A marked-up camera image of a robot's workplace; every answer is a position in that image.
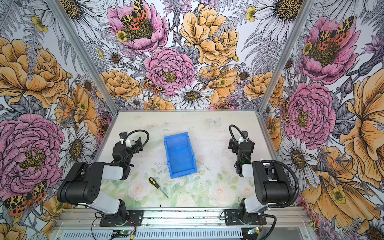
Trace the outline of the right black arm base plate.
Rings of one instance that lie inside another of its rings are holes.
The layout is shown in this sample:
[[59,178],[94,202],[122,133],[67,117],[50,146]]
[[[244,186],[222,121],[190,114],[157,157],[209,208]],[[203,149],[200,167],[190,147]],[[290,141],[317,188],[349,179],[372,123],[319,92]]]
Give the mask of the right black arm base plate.
[[247,212],[241,213],[239,209],[225,209],[224,221],[227,226],[261,226],[267,224],[265,217]]

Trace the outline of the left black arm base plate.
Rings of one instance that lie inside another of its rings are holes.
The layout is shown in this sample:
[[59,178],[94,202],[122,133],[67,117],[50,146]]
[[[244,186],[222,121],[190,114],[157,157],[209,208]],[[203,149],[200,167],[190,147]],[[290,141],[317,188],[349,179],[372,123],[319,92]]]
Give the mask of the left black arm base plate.
[[144,212],[144,210],[127,210],[123,216],[118,213],[106,215],[101,219],[100,227],[140,227]]

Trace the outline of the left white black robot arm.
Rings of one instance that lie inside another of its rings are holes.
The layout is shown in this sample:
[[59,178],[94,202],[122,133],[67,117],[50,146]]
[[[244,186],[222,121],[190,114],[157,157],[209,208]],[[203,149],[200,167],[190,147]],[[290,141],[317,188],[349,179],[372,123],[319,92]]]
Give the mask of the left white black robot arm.
[[130,220],[125,202],[101,190],[103,180],[126,180],[131,172],[133,155],[143,150],[150,135],[134,130],[115,144],[110,163],[74,164],[57,191],[60,203],[86,206],[101,213],[104,220],[121,226]]

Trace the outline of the yellow black handled screwdriver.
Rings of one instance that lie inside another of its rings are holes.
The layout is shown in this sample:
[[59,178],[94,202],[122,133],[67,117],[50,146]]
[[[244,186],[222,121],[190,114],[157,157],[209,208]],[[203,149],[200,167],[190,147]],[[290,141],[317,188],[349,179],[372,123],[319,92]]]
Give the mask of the yellow black handled screwdriver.
[[163,195],[164,195],[166,198],[169,198],[168,195],[161,189],[160,185],[158,184],[158,182],[157,182],[154,178],[150,177],[150,178],[149,178],[149,182],[150,182],[150,183],[151,183],[157,190],[159,190],[161,193],[163,193]]

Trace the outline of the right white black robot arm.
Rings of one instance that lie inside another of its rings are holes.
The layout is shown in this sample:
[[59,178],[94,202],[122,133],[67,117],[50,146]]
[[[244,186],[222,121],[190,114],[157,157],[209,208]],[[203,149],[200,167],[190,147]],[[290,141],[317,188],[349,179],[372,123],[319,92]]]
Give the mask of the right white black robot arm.
[[241,178],[252,178],[254,193],[241,200],[238,212],[232,217],[244,225],[262,224],[262,214],[273,208],[286,208],[297,198],[297,190],[293,190],[286,172],[291,169],[275,160],[252,161],[251,154],[255,143],[250,141],[246,131],[236,138],[230,131],[229,149],[235,153],[236,173]]

